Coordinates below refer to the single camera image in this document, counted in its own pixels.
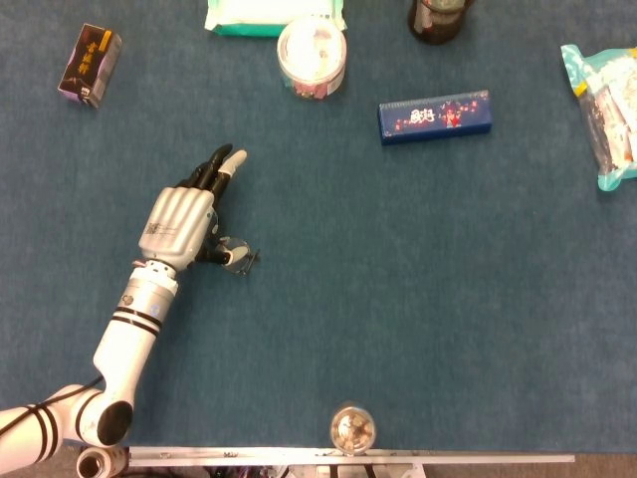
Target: white robotic arm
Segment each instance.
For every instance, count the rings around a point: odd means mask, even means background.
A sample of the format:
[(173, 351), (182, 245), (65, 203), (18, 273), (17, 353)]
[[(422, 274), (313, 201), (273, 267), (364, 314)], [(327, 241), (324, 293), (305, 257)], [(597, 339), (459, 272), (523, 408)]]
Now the white robotic arm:
[(256, 255), (244, 245), (229, 249), (227, 238), (209, 247), (216, 232), (215, 206), (244, 150), (227, 158), (231, 144), (217, 149), (188, 179), (157, 198), (139, 239), (145, 261), (135, 268), (106, 327), (93, 362), (105, 390), (69, 385), (48, 400), (0, 412), (0, 475), (50, 458), (63, 439), (110, 447), (127, 434), (134, 395), (150, 349), (177, 293), (177, 272), (195, 261), (214, 262), (247, 273)]

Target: metal bar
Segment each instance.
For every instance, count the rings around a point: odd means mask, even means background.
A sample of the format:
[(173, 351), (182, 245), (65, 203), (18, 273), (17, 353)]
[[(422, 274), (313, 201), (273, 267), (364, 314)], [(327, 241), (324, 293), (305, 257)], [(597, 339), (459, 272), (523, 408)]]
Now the metal bar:
[(574, 463), (568, 454), (440, 453), (425, 450), (368, 450), (346, 456), (331, 448), (129, 448), (129, 466), (277, 466), (364, 464), (526, 464)]

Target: blue rectangular box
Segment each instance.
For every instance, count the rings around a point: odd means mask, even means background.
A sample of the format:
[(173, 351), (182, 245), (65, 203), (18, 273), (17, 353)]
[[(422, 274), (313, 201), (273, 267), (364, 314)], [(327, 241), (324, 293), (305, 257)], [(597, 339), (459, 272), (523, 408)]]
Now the blue rectangular box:
[(489, 91), (378, 105), (383, 144), (489, 132)]

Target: dark bottle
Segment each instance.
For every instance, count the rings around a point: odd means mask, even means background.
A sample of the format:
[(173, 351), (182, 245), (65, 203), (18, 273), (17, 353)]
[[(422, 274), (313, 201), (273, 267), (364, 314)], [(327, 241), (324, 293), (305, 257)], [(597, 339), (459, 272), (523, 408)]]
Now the dark bottle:
[(440, 45), (453, 39), (462, 28), (465, 13), (474, 0), (414, 0), (409, 11), (409, 29), (419, 39)]

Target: snack bag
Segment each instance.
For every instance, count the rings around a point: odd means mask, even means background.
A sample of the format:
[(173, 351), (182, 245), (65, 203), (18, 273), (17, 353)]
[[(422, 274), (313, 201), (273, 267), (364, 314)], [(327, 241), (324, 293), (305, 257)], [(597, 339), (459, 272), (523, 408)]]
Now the snack bag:
[(205, 28), (219, 35), (278, 37), (293, 20), (315, 16), (331, 20), (338, 30), (344, 30), (342, 2), (343, 0), (208, 0)]
[(564, 45), (561, 54), (599, 164), (597, 184), (612, 191), (637, 177), (637, 48), (584, 58)]

